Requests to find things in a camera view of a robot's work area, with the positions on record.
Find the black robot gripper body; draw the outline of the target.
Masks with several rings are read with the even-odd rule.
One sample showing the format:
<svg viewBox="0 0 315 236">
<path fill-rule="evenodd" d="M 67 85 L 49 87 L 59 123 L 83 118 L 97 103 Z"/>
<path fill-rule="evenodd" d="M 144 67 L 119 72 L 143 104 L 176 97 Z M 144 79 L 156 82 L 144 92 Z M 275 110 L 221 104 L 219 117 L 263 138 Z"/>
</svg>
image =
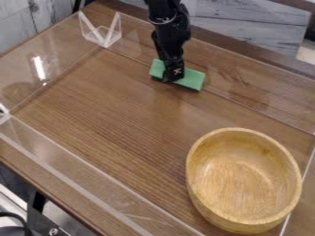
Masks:
<svg viewBox="0 0 315 236">
<path fill-rule="evenodd" d="M 183 57 L 183 45 L 191 39 L 191 23 L 185 12 L 176 12 L 171 18 L 153 18 L 149 21 L 160 35 L 168 37 L 171 45 L 167 47 L 169 57 Z"/>
</svg>

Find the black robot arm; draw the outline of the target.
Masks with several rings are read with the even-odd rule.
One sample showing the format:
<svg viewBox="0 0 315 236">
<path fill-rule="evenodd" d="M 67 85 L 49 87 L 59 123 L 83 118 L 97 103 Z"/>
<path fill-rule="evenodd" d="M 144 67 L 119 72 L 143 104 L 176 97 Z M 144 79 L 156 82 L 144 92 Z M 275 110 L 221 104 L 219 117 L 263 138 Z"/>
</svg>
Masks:
<svg viewBox="0 0 315 236">
<path fill-rule="evenodd" d="M 144 0 L 153 26 L 151 38 L 159 59 L 164 63 L 163 81 L 184 77 L 183 45 L 191 39 L 188 9 L 181 0 Z"/>
</svg>

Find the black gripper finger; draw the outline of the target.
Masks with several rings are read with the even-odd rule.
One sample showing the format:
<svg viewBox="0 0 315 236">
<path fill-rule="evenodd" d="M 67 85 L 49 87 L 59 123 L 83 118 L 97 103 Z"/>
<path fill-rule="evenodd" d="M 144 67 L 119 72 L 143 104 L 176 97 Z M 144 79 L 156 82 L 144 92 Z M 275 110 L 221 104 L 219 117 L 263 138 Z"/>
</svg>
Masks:
<svg viewBox="0 0 315 236">
<path fill-rule="evenodd" d="M 164 56 L 163 63 L 165 70 L 163 72 L 163 81 L 173 82 L 184 77 L 184 61 L 181 57 Z"/>
<path fill-rule="evenodd" d="M 167 61 L 169 59 L 169 54 L 167 52 L 167 47 L 171 45 L 171 40 L 168 37 L 160 35 L 156 31 L 152 32 L 151 38 L 153 41 L 156 53 L 159 55 L 159 59 L 161 61 Z"/>
</svg>

